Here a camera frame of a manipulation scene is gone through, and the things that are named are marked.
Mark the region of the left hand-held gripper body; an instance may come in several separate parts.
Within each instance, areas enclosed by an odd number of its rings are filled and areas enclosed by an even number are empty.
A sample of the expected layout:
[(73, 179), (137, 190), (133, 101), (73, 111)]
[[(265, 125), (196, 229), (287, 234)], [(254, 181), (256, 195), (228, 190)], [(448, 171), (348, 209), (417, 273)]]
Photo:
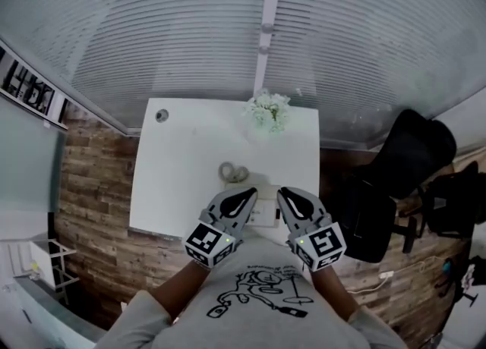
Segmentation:
[(243, 243), (242, 205), (218, 211), (214, 205), (203, 209), (194, 230), (184, 239), (187, 254), (196, 263), (213, 269)]

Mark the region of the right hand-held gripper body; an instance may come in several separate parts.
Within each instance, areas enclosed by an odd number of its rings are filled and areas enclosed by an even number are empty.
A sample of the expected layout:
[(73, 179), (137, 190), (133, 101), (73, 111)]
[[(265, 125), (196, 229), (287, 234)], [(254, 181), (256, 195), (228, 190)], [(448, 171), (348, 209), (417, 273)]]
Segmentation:
[(298, 228), (288, 229), (287, 244), (290, 250), (311, 272), (331, 266), (346, 251), (341, 228), (327, 211), (323, 218), (315, 222), (300, 222)]

